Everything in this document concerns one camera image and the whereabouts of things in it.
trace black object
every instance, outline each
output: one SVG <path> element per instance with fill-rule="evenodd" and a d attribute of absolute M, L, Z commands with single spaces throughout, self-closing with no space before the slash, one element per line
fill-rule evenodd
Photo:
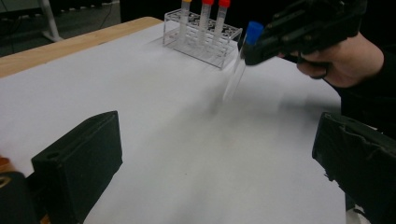
<path fill-rule="evenodd" d="M 15 172 L 20 181 L 0 188 L 1 223 L 36 224 L 46 214 L 51 224 L 83 223 L 119 170 L 121 157 L 118 112 L 84 120 L 32 158 L 35 171 L 26 180 Z M 12 214 L 26 221 L 12 221 Z"/>
<path fill-rule="evenodd" d="M 345 116 L 323 113 L 312 157 L 372 224 L 396 223 L 396 141 Z"/>
<path fill-rule="evenodd" d="M 262 63 L 279 52 L 310 53 L 326 49 L 361 28 L 367 0 L 300 0 L 274 15 L 254 45 L 243 46 L 247 65 Z"/>

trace test tube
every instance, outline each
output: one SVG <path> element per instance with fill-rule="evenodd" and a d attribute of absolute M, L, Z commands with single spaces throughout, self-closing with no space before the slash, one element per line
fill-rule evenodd
<path fill-rule="evenodd" d="M 209 24 L 210 9 L 214 0 L 202 0 L 201 16 L 199 19 L 198 44 L 205 43 L 206 31 Z"/>
<path fill-rule="evenodd" d="M 178 31 L 177 42 L 178 44 L 184 43 L 186 39 L 187 33 L 187 22 L 189 21 L 190 14 L 190 3 L 191 0 L 182 0 L 181 1 L 181 10 L 180 10 L 180 27 Z"/>
<path fill-rule="evenodd" d="M 216 18 L 215 34 L 213 36 L 212 45 L 217 45 L 221 37 L 224 26 L 227 8 L 230 6 L 230 0 L 219 0 L 218 17 Z"/>
<path fill-rule="evenodd" d="M 233 73 L 227 83 L 227 87 L 223 94 L 223 102 L 229 102 L 233 99 L 233 94 L 235 93 L 236 87 L 238 87 L 242 75 L 244 75 L 245 68 L 247 66 L 245 64 L 245 56 L 243 54 L 244 45 L 255 45 L 263 29 L 264 26 L 261 23 L 256 21 L 249 22 L 247 26 L 247 32 L 245 34 L 244 43 L 242 45 L 242 48 L 239 50 L 238 57 L 236 58 L 235 65 L 233 67 Z"/>

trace black sleeve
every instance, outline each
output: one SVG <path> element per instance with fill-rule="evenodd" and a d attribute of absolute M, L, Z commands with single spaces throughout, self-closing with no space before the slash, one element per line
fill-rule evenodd
<path fill-rule="evenodd" d="M 383 50 L 379 74 L 351 88 L 334 89 L 341 96 L 341 113 L 396 139 L 396 55 Z"/>

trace white table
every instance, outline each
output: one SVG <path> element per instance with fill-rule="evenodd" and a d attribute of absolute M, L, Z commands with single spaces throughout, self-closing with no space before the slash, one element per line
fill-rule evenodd
<path fill-rule="evenodd" d="M 30 159 L 119 111 L 123 165 L 84 223 L 344 224 L 344 192 L 311 152 L 339 97 L 274 58 L 231 75 L 162 46 L 163 25 L 0 78 L 0 155 Z"/>

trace dark floor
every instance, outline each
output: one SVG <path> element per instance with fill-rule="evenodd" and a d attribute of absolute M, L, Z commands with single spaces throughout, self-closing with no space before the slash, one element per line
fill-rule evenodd
<path fill-rule="evenodd" d="M 67 39 L 120 23 L 120 3 L 103 3 L 101 7 L 82 7 L 56 15 L 59 36 Z M 42 35 L 47 21 L 40 15 L 0 20 L 0 57 L 52 43 Z"/>

